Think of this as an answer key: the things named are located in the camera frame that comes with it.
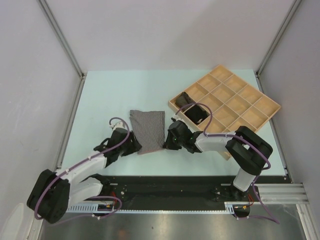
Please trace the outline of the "grey striped underwear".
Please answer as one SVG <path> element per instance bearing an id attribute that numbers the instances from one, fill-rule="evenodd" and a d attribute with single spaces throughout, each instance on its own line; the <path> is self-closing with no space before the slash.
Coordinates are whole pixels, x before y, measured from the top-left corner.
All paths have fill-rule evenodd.
<path id="1" fill-rule="evenodd" d="M 130 110 L 133 133 L 141 145 L 139 155 L 163 149 L 165 142 L 165 112 Z"/>

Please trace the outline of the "black underwear beige waistband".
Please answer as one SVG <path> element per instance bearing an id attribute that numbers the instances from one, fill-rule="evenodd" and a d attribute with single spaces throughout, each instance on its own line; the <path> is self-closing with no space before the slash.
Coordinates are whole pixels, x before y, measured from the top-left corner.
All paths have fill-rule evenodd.
<path id="1" fill-rule="evenodd" d="M 200 106 L 193 105 L 184 114 L 195 124 L 199 125 L 202 123 L 209 114 Z"/>

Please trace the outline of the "brown underwear beige waistband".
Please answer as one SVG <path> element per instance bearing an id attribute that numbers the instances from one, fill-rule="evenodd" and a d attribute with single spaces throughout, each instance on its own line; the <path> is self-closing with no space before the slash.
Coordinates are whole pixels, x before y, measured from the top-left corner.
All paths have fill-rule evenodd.
<path id="1" fill-rule="evenodd" d="M 195 101 L 186 93 L 182 92 L 173 103 L 178 109 L 181 109 L 182 112 L 186 111 L 189 107 L 192 106 Z"/>

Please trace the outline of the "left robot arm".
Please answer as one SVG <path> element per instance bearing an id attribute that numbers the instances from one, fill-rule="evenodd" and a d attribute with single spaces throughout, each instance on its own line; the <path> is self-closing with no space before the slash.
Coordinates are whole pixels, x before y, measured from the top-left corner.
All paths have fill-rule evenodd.
<path id="1" fill-rule="evenodd" d="M 26 205 L 37 220 L 57 223 L 67 209 L 84 200 L 108 200 L 108 209 L 122 206 L 110 181 L 98 172 L 142 148 L 133 131 L 117 128 L 110 137 L 93 148 L 91 156 L 65 170 L 42 171 Z"/>

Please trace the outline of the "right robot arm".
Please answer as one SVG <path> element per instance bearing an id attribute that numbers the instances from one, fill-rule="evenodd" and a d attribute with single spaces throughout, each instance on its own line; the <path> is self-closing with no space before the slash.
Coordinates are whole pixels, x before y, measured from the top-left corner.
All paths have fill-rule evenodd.
<path id="1" fill-rule="evenodd" d="M 186 149 L 189 153 L 228 152 L 239 165 L 239 171 L 229 187 L 231 197 L 242 201 L 249 194 L 262 171 L 271 168 L 269 157 L 273 148 L 247 126 L 225 133 L 192 132 L 182 120 L 168 128 L 163 144 L 167 150 Z"/>

